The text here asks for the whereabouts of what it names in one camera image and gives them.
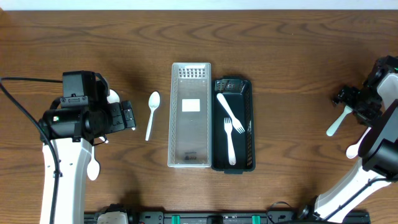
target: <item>white label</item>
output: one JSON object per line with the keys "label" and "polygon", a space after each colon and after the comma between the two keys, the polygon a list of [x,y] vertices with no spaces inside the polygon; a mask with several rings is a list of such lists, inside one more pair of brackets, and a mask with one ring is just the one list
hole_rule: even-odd
{"label": "white label", "polygon": [[182,112],[199,112],[200,100],[199,99],[183,99]]}
{"label": "white label", "polygon": [[206,65],[186,65],[184,68],[205,68]]}

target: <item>green connector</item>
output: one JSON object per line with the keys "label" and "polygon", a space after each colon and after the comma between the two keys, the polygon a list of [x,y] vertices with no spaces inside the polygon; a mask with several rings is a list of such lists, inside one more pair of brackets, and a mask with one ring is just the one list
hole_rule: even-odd
{"label": "green connector", "polygon": [[179,215],[172,216],[172,224],[180,224],[180,216]]}
{"label": "green connector", "polygon": [[253,224],[261,224],[261,218],[259,215],[253,215],[252,217]]}

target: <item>black plastic tray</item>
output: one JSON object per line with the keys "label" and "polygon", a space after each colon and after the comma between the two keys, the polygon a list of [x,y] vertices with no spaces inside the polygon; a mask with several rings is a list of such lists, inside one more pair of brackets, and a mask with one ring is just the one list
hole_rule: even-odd
{"label": "black plastic tray", "polygon": [[[216,95],[222,93],[235,117],[241,122],[245,133],[232,131],[236,164],[228,162],[227,135],[224,130],[224,118],[227,112],[217,100]],[[252,86],[249,80],[225,78],[213,82],[213,149],[211,168],[224,171],[226,174],[242,174],[256,168],[254,154],[254,117],[252,102]]]}

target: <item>white wall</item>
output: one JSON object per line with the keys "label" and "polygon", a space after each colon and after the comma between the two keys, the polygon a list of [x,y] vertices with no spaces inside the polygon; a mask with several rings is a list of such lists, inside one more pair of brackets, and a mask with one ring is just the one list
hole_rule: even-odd
{"label": "white wall", "polygon": [[398,0],[0,0],[3,10],[398,9]]}

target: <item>wire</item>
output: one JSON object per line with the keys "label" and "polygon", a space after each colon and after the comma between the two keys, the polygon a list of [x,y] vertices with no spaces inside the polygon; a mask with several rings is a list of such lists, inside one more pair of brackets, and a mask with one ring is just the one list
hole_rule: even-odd
{"label": "wire", "polygon": [[280,205],[280,204],[284,204],[284,205],[287,205],[287,206],[289,206],[290,208],[292,208],[287,202],[275,202],[275,203],[273,203],[273,204],[268,208],[268,210],[267,210],[267,218],[268,218],[269,221],[271,221],[271,223],[275,223],[275,222],[272,220],[272,217],[270,217],[270,216],[268,215],[268,213],[271,211],[271,209],[272,209],[275,205]]}
{"label": "wire", "polygon": [[20,109],[24,115],[28,117],[28,119],[33,123],[33,125],[39,130],[39,133],[43,136],[45,143],[49,146],[52,157],[54,159],[54,188],[53,188],[53,194],[52,194],[52,201],[51,201],[51,211],[50,211],[50,224],[54,223],[54,218],[55,218],[55,206],[57,204],[57,193],[58,193],[58,183],[59,183],[59,178],[60,178],[60,164],[58,162],[58,157],[55,152],[55,149],[53,145],[51,144],[49,138],[47,135],[44,133],[43,129],[40,127],[38,122],[33,118],[30,113],[25,110],[25,108],[18,103],[18,101],[11,96],[11,94],[6,90],[6,88],[3,86],[2,81],[3,80],[19,80],[19,81],[33,81],[33,82],[49,82],[49,83],[62,83],[62,81],[59,80],[46,80],[46,79],[41,79],[41,78],[19,78],[19,77],[0,77],[0,89],[3,91],[3,93]]}
{"label": "wire", "polygon": [[332,212],[330,215],[328,215],[324,220],[327,221],[334,215],[336,215],[339,211],[341,211],[345,206],[347,206],[349,203],[351,203],[356,197],[358,197],[362,192],[364,192],[368,187],[372,186],[372,184],[379,182],[379,181],[386,181],[386,182],[397,182],[398,178],[378,178],[378,179],[373,179],[370,180],[365,186],[363,186],[359,191],[357,191],[352,197],[350,197],[343,205],[340,205],[334,212]]}
{"label": "wire", "polygon": [[105,142],[103,141],[103,142],[100,142],[100,143],[96,143],[96,144],[94,144],[93,146],[99,146],[100,144],[104,144]]}

